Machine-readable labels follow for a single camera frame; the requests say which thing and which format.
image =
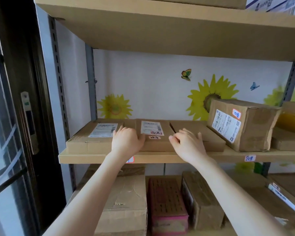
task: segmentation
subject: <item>blue butterfly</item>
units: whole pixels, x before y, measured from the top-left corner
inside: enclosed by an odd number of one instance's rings
[[[254,90],[256,88],[260,87],[260,85],[256,86],[256,82],[252,83],[252,86],[250,87],[250,90]]]

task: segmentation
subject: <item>door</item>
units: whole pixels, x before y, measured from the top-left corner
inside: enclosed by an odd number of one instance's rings
[[[0,235],[40,235],[65,194],[33,0],[0,0]]]

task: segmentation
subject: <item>door handle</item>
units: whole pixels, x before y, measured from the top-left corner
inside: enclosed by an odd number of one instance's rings
[[[28,92],[21,93],[23,111],[24,111],[25,121],[26,121],[26,128],[30,136],[30,148],[32,150],[32,154],[36,155],[39,152],[39,148],[38,148],[38,141],[37,141],[34,119],[33,119],[33,112],[32,112],[32,107],[31,107],[29,98],[30,97]]]

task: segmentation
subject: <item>hand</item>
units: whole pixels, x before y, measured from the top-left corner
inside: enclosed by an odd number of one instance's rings
[[[169,136],[169,141],[181,159],[194,166],[199,158],[209,158],[202,142],[201,133],[198,134],[198,138],[184,128],[173,136]]]
[[[138,153],[143,147],[145,135],[141,134],[139,139],[137,132],[133,128],[121,126],[119,130],[113,133],[111,151],[121,158],[123,163]]]

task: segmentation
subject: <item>shelf board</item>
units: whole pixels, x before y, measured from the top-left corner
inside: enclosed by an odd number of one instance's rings
[[[93,48],[295,61],[295,16],[156,0],[35,0]]]
[[[244,162],[245,156],[256,155],[256,162],[295,162],[295,151],[236,152],[226,146],[224,152],[208,152],[208,155],[220,163]],[[98,164],[106,154],[69,154],[65,149],[59,154],[59,162],[65,164]],[[138,152],[134,163],[185,163],[176,152]]]

